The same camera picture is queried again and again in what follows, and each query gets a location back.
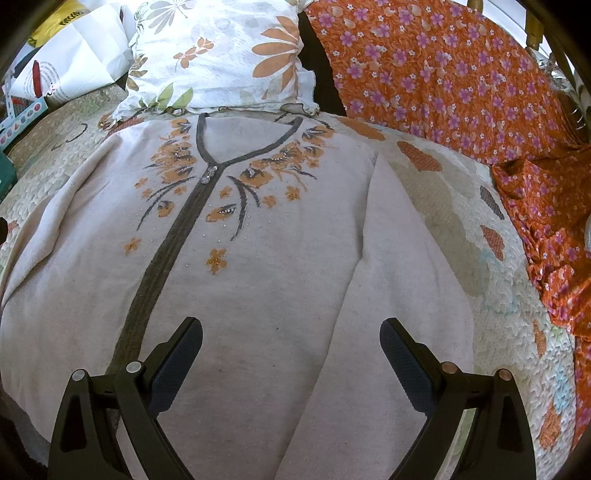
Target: embroidered flower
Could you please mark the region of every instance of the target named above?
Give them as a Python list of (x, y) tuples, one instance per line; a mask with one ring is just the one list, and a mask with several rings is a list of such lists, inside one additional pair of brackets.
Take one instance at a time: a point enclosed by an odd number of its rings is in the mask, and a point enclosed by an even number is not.
[(357, 37), (355, 37), (355, 35), (353, 35), (349, 30), (345, 31), (345, 33), (343, 33), (339, 38), (340, 42), (346, 47), (350, 47), (353, 45), (353, 42), (357, 40)]
[(406, 51), (400, 50), (400, 48), (398, 48), (393, 53), (392, 58), (394, 59), (394, 64), (396, 64), (398, 66), (404, 65), (404, 63), (407, 61)]
[(470, 95), (470, 92), (467, 89), (463, 88), (460, 90), (460, 98), (462, 99), (462, 103), (470, 103), (472, 95)]
[(353, 16), (355, 16), (355, 20), (357, 20), (358, 22), (361, 22), (362, 20), (367, 21), (368, 20), (368, 12), (369, 10), (367, 8), (358, 8), (355, 13), (353, 13)]

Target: bed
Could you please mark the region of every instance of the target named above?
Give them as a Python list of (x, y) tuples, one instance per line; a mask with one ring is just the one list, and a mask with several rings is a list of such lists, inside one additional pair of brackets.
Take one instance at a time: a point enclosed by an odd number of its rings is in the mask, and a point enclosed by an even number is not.
[[(535, 11), (543, 18), (541, 10)], [(530, 27), (532, 24), (539, 33), (539, 26), (530, 20)], [(306, 46), (313, 44), (302, 35)], [(584, 57), (573, 63), (584, 76)], [(342, 103), (336, 101), (334, 85), (331, 88), (323, 77), (323, 69), (325, 74), (330, 71), (326, 63), (314, 66), (319, 78), (316, 93), (322, 89), (328, 93), (317, 98), (332, 98), (332, 103), (317, 101), (324, 110), (342, 114)], [(12, 149), (10, 156), (20, 181), (0, 206), (11, 225), (0, 253), (2, 266), (28, 213), (64, 185), (109, 135), (105, 115), (122, 96), (124, 93), (113, 86), (88, 94), (78, 104), (78, 100), (71, 102), (50, 114)], [(248, 115), (269, 118), (264, 113)], [(131, 124), (152, 118), (142, 114)], [(328, 113), (321, 113), (318, 119), (335, 132), (369, 144), (388, 159), (468, 295), (475, 320), (476, 372), (490, 374), (505, 367), (515, 374), (534, 438), (538, 478), (552, 478), (567, 459), (575, 436), (574, 337), (552, 325), (530, 283), (522, 240), (496, 192), (489, 167), (382, 125)], [(56, 124), (61, 125), (57, 141), (39, 142), (47, 139), (48, 129)]]

